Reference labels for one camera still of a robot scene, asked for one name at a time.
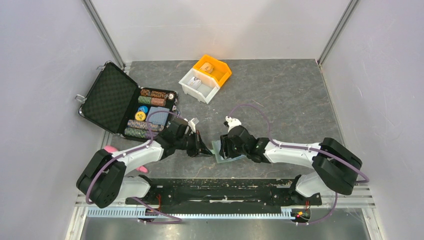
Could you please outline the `green card holder wallet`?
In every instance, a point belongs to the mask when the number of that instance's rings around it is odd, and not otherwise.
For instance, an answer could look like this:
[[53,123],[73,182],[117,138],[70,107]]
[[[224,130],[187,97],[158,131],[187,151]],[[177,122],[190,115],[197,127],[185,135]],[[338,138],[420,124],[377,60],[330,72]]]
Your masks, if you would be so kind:
[[229,162],[233,162],[233,161],[237,161],[237,160],[241,160],[241,159],[246,158],[245,155],[230,156],[228,154],[224,154],[224,152],[222,152],[222,154],[221,154],[220,153],[220,150],[221,150],[221,141],[220,140],[211,141],[211,145],[212,145],[211,152],[213,153],[215,160],[218,164],[229,163]]

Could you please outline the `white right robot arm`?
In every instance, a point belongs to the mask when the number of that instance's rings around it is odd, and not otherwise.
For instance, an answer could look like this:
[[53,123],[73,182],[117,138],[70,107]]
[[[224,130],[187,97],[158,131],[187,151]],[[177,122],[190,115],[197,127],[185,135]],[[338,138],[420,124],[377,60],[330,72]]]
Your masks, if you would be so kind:
[[219,155],[224,159],[245,156],[255,163],[291,164],[313,169],[300,175],[289,189],[289,199],[302,204],[316,193],[333,191],[351,195],[362,161],[337,140],[326,137],[319,143],[289,143],[256,138],[239,125],[220,136]]

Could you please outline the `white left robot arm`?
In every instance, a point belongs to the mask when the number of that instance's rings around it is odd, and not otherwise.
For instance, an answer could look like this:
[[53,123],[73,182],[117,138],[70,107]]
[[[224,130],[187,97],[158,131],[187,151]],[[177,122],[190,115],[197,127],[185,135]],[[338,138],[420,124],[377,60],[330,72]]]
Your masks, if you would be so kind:
[[110,153],[98,150],[79,178],[76,188],[86,197],[86,203],[105,208],[117,199],[138,197],[145,204],[153,203],[157,190],[145,177],[130,176],[130,172],[146,164],[158,162],[185,151],[191,157],[212,156],[196,129],[198,120],[172,120],[153,139],[127,150]]

